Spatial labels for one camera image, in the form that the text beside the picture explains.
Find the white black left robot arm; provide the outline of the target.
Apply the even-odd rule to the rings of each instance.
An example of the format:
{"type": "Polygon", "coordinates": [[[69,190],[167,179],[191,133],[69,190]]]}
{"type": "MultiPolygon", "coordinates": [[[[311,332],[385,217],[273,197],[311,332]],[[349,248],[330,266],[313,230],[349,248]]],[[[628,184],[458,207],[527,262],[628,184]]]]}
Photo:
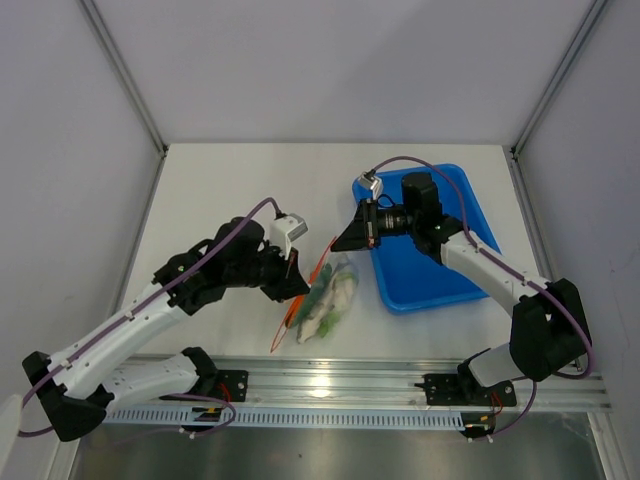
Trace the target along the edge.
{"type": "Polygon", "coordinates": [[[139,296],[83,339],[54,354],[28,355],[22,366],[50,430],[70,442],[122,408],[155,398],[222,395],[223,375],[200,347],[187,347],[160,362],[123,363],[229,289],[258,288],[275,302],[308,293],[292,245],[307,230],[295,214],[277,215],[268,228],[235,217],[214,238],[172,256],[139,296]]]}

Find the clear zip bag orange zipper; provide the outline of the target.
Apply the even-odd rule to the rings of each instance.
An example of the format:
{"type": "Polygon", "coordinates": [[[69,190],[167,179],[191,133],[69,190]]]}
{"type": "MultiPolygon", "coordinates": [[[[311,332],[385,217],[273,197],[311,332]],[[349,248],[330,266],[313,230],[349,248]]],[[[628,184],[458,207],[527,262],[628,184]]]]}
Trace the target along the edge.
{"type": "Polygon", "coordinates": [[[289,332],[295,332],[298,344],[326,338],[349,313],[359,286],[356,265],[346,253],[331,250],[333,237],[310,277],[310,291],[295,297],[288,307],[269,353],[274,353],[289,332]]]}

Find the white green cabbage toy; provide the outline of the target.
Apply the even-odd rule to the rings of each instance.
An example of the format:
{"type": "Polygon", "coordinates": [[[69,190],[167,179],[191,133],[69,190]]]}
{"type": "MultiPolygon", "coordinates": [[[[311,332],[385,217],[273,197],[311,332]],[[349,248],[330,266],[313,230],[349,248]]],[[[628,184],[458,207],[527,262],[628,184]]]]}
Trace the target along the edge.
{"type": "Polygon", "coordinates": [[[310,315],[300,322],[297,319],[297,313],[295,318],[295,324],[297,325],[297,343],[304,344],[314,337],[319,337],[316,335],[316,331],[322,318],[329,312],[337,311],[345,315],[352,305],[358,284],[358,275],[351,269],[342,268],[333,270],[331,279],[322,297],[312,308],[310,315]]]}

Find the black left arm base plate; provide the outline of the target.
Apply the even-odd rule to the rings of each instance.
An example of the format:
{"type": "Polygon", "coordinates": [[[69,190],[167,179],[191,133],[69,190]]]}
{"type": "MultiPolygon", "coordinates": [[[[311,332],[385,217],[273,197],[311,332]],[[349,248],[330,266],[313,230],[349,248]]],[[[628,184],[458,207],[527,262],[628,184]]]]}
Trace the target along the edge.
{"type": "Polygon", "coordinates": [[[246,370],[219,370],[215,378],[199,380],[188,394],[242,403],[246,400],[248,379],[246,370]]]}

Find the green cucumber toy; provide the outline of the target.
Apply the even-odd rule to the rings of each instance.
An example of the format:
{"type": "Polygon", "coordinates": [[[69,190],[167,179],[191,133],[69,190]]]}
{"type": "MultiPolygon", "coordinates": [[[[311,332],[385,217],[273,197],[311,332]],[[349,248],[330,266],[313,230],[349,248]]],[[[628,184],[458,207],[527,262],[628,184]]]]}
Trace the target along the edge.
{"type": "Polygon", "coordinates": [[[326,263],[320,270],[318,276],[311,286],[309,294],[305,297],[302,305],[298,311],[297,319],[302,322],[305,320],[316,305],[319,299],[322,297],[333,273],[333,267],[331,264],[326,263]]]}

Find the green grapes toy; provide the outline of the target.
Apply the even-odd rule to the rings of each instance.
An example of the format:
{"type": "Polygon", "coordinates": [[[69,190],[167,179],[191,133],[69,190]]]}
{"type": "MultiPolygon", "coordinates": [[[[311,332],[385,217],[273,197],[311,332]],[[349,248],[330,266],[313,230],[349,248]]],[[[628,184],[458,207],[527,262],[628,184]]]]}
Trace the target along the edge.
{"type": "Polygon", "coordinates": [[[316,335],[320,338],[325,338],[330,334],[336,326],[341,322],[344,317],[344,313],[331,311],[326,314],[320,321],[319,327],[316,331],[316,335]]]}

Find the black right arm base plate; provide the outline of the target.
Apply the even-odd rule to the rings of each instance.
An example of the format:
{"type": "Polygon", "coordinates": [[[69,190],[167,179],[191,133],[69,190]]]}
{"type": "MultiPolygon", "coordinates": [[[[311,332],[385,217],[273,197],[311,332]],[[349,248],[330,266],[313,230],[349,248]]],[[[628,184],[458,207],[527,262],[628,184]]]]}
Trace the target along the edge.
{"type": "Polygon", "coordinates": [[[422,390],[430,406],[504,406],[515,407],[517,398],[513,383],[503,381],[491,387],[482,387],[473,379],[458,374],[430,373],[414,384],[422,390]]]}

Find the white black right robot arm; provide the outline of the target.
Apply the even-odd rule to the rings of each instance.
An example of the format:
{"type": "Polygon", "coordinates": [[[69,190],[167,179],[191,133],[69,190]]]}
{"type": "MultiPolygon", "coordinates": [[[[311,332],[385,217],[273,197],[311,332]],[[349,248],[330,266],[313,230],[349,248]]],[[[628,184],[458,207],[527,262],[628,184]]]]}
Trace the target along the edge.
{"type": "Polygon", "coordinates": [[[572,282],[533,277],[509,263],[481,241],[464,216],[444,212],[430,174],[404,175],[401,192],[401,203],[390,207],[360,200],[331,249],[373,250],[385,237],[407,236],[418,252],[466,277],[509,314],[508,342],[458,366],[456,389],[464,401],[479,403],[503,382],[541,382],[578,357],[591,355],[583,305],[572,282]]]}

